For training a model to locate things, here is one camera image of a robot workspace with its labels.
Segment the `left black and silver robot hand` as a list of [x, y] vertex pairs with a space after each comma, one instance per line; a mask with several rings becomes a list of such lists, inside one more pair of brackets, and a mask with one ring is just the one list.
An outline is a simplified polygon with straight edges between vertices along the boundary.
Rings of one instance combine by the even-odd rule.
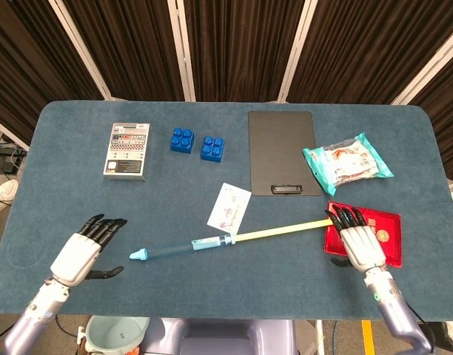
[[122, 218], [104, 219], [103, 214], [91, 217], [65, 243], [52, 265], [52, 279], [66, 287], [84, 280], [106, 280], [117, 276], [123, 266], [109, 271], [92, 270], [95, 261], [117, 231], [127, 224]]

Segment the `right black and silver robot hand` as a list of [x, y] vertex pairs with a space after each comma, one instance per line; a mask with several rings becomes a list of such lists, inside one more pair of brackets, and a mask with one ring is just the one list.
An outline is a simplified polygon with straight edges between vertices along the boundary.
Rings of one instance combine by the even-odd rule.
[[374, 268], [386, 268], [386, 255], [376, 234], [366, 223], [356, 207], [350, 209], [332, 205], [333, 212], [326, 210], [346, 250], [349, 264], [365, 274]]

